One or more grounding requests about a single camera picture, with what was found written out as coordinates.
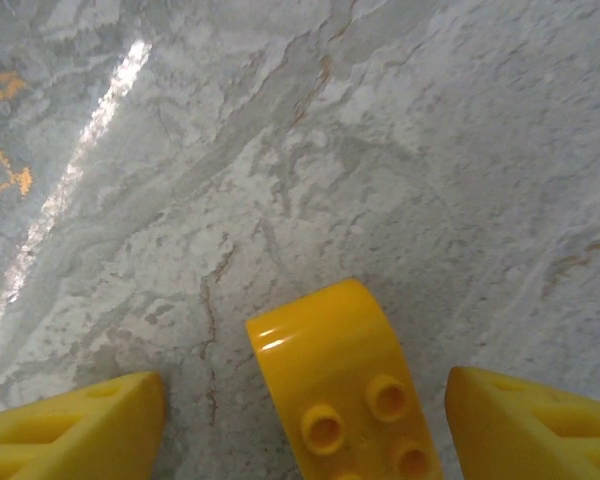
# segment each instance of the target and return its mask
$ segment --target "marble surface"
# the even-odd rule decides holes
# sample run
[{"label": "marble surface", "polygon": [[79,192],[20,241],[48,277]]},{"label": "marble surface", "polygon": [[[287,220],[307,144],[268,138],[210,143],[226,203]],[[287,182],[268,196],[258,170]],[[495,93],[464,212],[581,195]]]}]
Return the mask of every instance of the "marble surface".
[{"label": "marble surface", "polygon": [[298,479],[248,317],[362,279],[600,399],[600,0],[0,0],[0,410],[142,369],[155,479]]}]

